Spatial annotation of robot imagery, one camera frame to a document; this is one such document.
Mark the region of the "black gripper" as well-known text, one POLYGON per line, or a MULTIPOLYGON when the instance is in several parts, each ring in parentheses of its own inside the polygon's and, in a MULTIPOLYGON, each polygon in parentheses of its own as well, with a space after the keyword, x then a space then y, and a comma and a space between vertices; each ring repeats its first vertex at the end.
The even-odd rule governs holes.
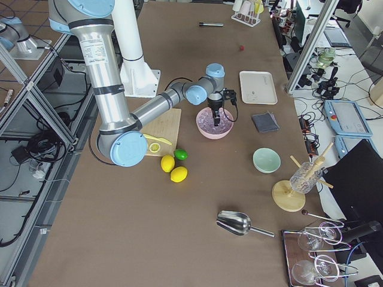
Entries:
POLYGON ((237 108, 237 97, 236 92, 234 90, 230 90, 227 88, 222 89, 218 93, 214 93, 208 96, 208 107, 212 111, 212 117, 214 119, 214 125, 218 126, 220 123, 220 108, 223 109, 224 116, 228 118, 226 112, 224 111, 224 103, 226 100, 229 100, 230 103, 237 108))

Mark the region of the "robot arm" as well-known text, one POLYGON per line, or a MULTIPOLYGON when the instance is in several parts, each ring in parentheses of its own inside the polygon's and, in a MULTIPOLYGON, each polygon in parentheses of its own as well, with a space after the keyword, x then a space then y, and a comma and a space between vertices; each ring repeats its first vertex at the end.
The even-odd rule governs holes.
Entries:
POLYGON ((144 97, 158 82, 144 60, 133 2, 50 1, 48 7, 51 28, 75 36, 80 43, 102 118, 98 150, 118 166, 134 166, 144 158, 147 140, 142 127, 180 101, 206 102, 218 124, 220 108, 236 97, 224 87, 223 66, 212 63, 198 81, 171 83, 129 111, 127 96, 144 97))
POLYGON ((1 18, 1 44, 17 60, 38 60, 45 43, 33 39, 18 17, 1 18))

